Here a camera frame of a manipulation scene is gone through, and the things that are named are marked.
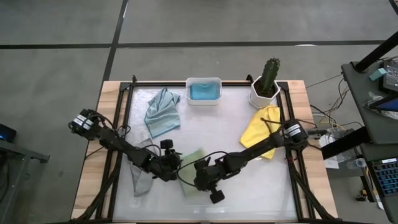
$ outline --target yellow cloth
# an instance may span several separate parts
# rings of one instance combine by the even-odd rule
[[[257,144],[259,141],[268,138],[268,136],[270,135],[266,123],[263,122],[261,118],[270,121],[280,122],[279,107],[277,107],[276,105],[269,105],[263,109],[260,109],[259,111],[257,111],[256,114],[253,115],[253,117],[249,122],[249,125],[247,126],[246,130],[243,132],[241,136],[240,143],[244,147],[246,148],[251,147]],[[280,124],[275,124],[275,123],[268,123],[268,124],[272,132],[277,131],[280,126]],[[272,159],[272,157],[274,157],[274,153],[275,149],[272,149],[261,156],[267,159]]]

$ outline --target keyboard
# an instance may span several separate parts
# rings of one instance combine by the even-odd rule
[[[398,195],[398,158],[372,161],[383,196]]]

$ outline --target black stand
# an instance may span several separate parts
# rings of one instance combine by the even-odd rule
[[[352,133],[340,138],[339,140],[327,144],[321,148],[323,159],[329,159],[333,156],[352,149],[362,143],[369,143],[371,139],[365,127],[359,128]]]
[[[363,58],[354,66],[357,72],[364,72],[374,62],[383,57],[386,53],[398,45],[398,31],[374,49],[368,56]]]

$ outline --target wooden table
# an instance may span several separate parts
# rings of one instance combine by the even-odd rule
[[[310,103],[308,101],[304,81],[289,80],[287,82],[289,83],[290,97],[292,99],[295,117],[297,119],[313,122],[312,112],[310,109]],[[120,83],[121,81],[104,82],[101,95],[99,97],[97,111],[110,120],[113,120],[114,117]],[[124,100],[122,103],[119,124],[122,123],[122,119],[124,117],[126,98],[127,97],[123,98]],[[305,129],[313,128],[311,124],[307,123],[302,123],[302,126]],[[316,141],[310,143],[314,145],[318,144]],[[97,141],[92,141],[89,143],[86,153],[89,154],[100,147],[101,146]],[[96,154],[90,156],[90,159],[85,161],[83,164],[80,183],[76,194],[75,204],[73,206],[72,218],[79,217],[99,192],[104,171],[106,152],[107,150],[98,151]],[[337,217],[335,202],[331,193],[326,168],[323,163],[322,153],[318,149],[307,147],[303,151],[303,158],[311,191],[315,194],[316,198],[326,208],[326,210],[334,217]],[[305,196],[301,189],[299,191],[304,217],[308,217]],[[105,198],[103,210],[104,216],[106,216],[108,211],[110,192],[111,189],[108,191],[107,197]]]

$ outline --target light blue towel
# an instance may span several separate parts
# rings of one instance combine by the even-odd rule
[[[220,87],[216,82],[194,83],[190,93],[191,100],[217,100],[220,97]]]
[[[163,88],[148,102],[149,108],[144,121],[152,138],[180,126],[180,116],[175,109],[179,101],[180,95]]]

